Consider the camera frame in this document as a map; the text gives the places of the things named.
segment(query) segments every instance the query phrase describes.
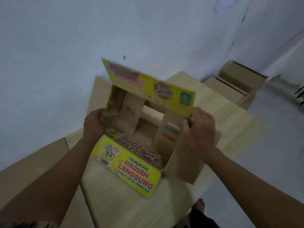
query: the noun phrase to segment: floor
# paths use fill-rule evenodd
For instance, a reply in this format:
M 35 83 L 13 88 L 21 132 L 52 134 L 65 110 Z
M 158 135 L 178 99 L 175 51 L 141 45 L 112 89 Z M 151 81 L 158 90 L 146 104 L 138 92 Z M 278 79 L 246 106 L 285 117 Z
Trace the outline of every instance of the floor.
M 248 111 L 267 127 L 235 161 L 304 203 L 304 107 L 291 94 L 268 84 Z M 205 214 L 220 227 L 254 227 L 219 179 L 202 198 Z

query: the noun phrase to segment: black pants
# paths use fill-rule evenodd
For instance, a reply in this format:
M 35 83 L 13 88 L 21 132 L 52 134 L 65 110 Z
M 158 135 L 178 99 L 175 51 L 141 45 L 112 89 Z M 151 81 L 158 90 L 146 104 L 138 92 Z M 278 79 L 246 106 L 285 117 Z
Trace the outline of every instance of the black pants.
M 191 228 L 220 228 L 214 220 L 208 218 L 198 209 L 192 208 L 188 217 Z

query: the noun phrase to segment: cardboard box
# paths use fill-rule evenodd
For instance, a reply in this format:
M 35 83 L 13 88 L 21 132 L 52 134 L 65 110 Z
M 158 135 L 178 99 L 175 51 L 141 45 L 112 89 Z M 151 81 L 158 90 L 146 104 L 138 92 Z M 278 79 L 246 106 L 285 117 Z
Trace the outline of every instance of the cardboard box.
M 248 110 L 249 107 L 251 106 L 251 104 L 253 103 L 253 101 L 256 99 L 256 97 L 257 97 L 257 96 L 254 95 L 254 96 L 248 98 L 244 103 L 242 103 L 242 104 L 240 105 L 240 107 L 243 108 L 243 109 L 245 109 L 245 110 Z
M 237 105 L 242 104 L 249 95 L 248 92 L 236 87 L 220 77 L 211 77 L 204 82 L 204 85 L 213 89 L 215 92 L 218 92 L 220 95 Z
M 195 92 L 102 60 L 112 81 L 108 111 L 118 111 L 91 157 L 149 197 L 161 173 L 193 184 L 203 164 L 181 134 Z M 216 143 L 221 134 L 217 132 Z
M 231 84 L 248 93 L 254 91 L 257 92 L 257 90 L 267 79 L 266 76 L 255 72 L 235 61 L 225 65 L 222 68 L 219 77 L 227 80 Z

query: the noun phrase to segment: wooden table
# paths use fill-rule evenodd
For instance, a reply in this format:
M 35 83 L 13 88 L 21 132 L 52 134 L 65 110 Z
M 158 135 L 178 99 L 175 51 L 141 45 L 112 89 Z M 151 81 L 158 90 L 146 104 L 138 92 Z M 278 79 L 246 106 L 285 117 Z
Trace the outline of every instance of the wooden table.
M 194 105 L 214 115 L 216 129 L 223 133 L 217 147 L 226 156 L 234 157 L 259 134 L 261 124 L 252 115 L 186 73 L 180 72 L 167 82 L 196 91 Z M 97 90 L 92 93 L 88 111 L 105 107 L 111 88 L 100 77 L 96 77 L 94 85 Z M 66 137 L 69 149 L 81 137 L 82 129 Z M 82 178 L 82 189 L 98 227 L 171 228 L 214 180 L 215 174 L 205 165 L 194 185 L 164 177 L 146 199 L 106 167 L 90 160 Z

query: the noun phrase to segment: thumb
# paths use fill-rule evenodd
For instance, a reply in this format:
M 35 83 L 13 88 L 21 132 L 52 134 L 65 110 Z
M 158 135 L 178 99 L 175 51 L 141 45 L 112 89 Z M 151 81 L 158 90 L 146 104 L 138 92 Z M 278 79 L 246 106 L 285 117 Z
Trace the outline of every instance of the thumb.
M 190 127 L 188 125 L 188 120 L 184 119 L 183 120 L 183 134 L 188 135 L 190 133 Z

